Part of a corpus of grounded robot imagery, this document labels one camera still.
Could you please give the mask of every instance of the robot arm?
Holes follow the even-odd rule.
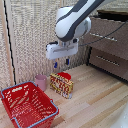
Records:
[[[60,41],[46,46],[46,57],[52,60],[76,54],[78,38],[91,29],[88,15],[96,8],[112,1],[115,0],[79,0],[74,7],[60,8],[55,27],[56,36]]]
[[[65,9],[65,11],[68,11],[66,14],[57,16],[55,28],[57,37],[63,42],[72,40],[77,26],[86,19],[92,11],[112,1],[114,0],[79,0],[71,10],[69,10],[71,7],[68,7]]]

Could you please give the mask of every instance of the red plastic basket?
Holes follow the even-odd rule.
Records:
[[[30,81],[3,89],[1,96],[15,128],[50,128],[59,113],[53,101]]]

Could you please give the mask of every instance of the wooden floor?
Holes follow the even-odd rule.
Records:
[[[45,91],[60,111],[51,128],[110,128],[128,102],[128,84],[86,65],[66,72],[74,82],[72,99],[49,86]],[[1,101],[0,128],[14,128]]]

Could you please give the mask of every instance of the wire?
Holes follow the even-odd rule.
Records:
[[[80,47],[80,46],[86,46],[86,45],[89,45],[89,44],[98,42],[98,41],[104,39],[105,37],[110,36],[111,34],[113,34],[113,33],[115,33],[116,31],[118,31],[120,28],[122,28],[127,22],[128,22],[128,20],[125,21],[120,27],[118,27],[116,30],[114,30],[113,32],[109,33],[108,35],[106,35],[106,36],[104,36],[104,37],[102,37],[102,38],[100,38],[100,39],[98,39],[98,40],[95,40],[95,41],[93,41],[93,42],[89,42],[89,43],[86,43],[86,44],[79,45],[79,47]]]

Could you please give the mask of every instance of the yellow box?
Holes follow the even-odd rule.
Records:
[[[73,82],[58,74],[50,75],[50,87],[66,99],[72,98]]]

